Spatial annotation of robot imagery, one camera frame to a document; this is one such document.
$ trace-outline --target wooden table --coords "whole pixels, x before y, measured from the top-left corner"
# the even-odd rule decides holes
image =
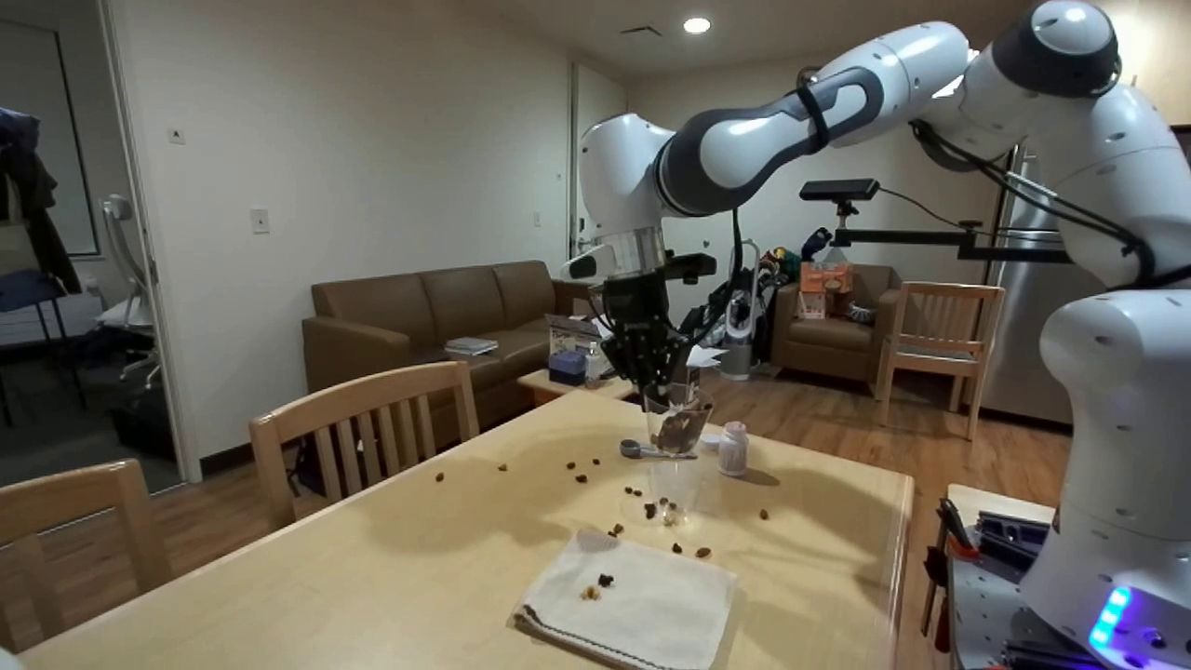
[[[633,382],[623,377],[571,387],[571,382],[556,382],[547,370],[537,370],[537,374],[520,377],[519,382],[527,387],[531,406],[547,406],[550,400],[571,396],[571,390],[591,390],[604,400],[629,400],[633,396]]]
[[[650,470],[617,453],[625,436],[644,436],[635,406],[573,390],[46,642],[22,661],[587,668],[506,618],[573,529],[625,525],[625,540],[711,549],[711,563],[736,575],[727,668],[892,668],[907,477],[751,439],[751,477],[711,477],[720,503],[665,529],[625,495]]]

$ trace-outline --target floor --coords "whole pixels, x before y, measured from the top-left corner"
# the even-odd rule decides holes
[[[935,508],[947,483],[990,487],[1033,503],[1058,503],[1068,457],[1068,436],[981,421],[976,444],[965,439],[965,416],[947,412],[947,387],[911,382],[892,402],[892,426],[872,421],[875,402],[854,387],[824,387],[809,379],[720,379],[711,382],[716,416],[746,421],[756,436],[799,444],[854,460],[872,460],[914,477],[914,518],[907,529],[907,567],[896,627],[896,668],[931,670],[947,654],[921,637],[923,616],[923,549],[935,537]],[[254,470],[212,477],[196,487],[155,495],[155,521],[166,537],[176,575],[206,567],[268,531]],[[125,567],[117,560],[117,521],[92,518],[47,537],[47,560],[60,575],[60,594],[70,623],[92,618],[135,594]],[[0,602],[20,645],[41,642],[20,581],[0,555]]]
[[[0,353],[0,379],[11,426],[0,412],[0,483],[47,477],[92,460],[141,457],[154,490],[176,487],[177,470],[166,444],[118,436],[117,416],[129,416],[141,400],[145,374],[124,377],[124,350],[113,344],[76,344],[76,370],[56,350],[22,345]]]

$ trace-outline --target chair backrest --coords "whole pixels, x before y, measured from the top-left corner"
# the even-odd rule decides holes
[[[473,377],[460,362],[387,370],[314,390],[254,421],[254,457],[273,525],[294,521],[288,451],[314,439],[325,490],[355,495],[436,453],[436,416],[455,411],[459,436],[475,436]]]
[[[892,345],[906,353],[981,359],[1002,318],[1002,287],[906,284],[892,312]]]
[[[60,633],[68,623],[46,568],[41,531],[101,510],[117,510],[118,518],[138,588],[145,592],[164,583],[171,578],[171,567],[150,510],[150,490],[138,460],[89,464],[0,487],[0,549],[14,551],[46,637]]]

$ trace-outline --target ceiling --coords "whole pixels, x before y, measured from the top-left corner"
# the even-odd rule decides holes
[[[623,77],[660,77],[756,58],[824,65],[875,35],[947,20],[976,41],[1014,21],[1025,0],[699,0],[716,29],[686,36],[687,0],[468,0]]]

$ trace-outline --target lamp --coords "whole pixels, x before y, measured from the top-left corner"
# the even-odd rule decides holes
[[[682,29],[699,36],[711,29],[711,0],[687,0],[682,15]]]

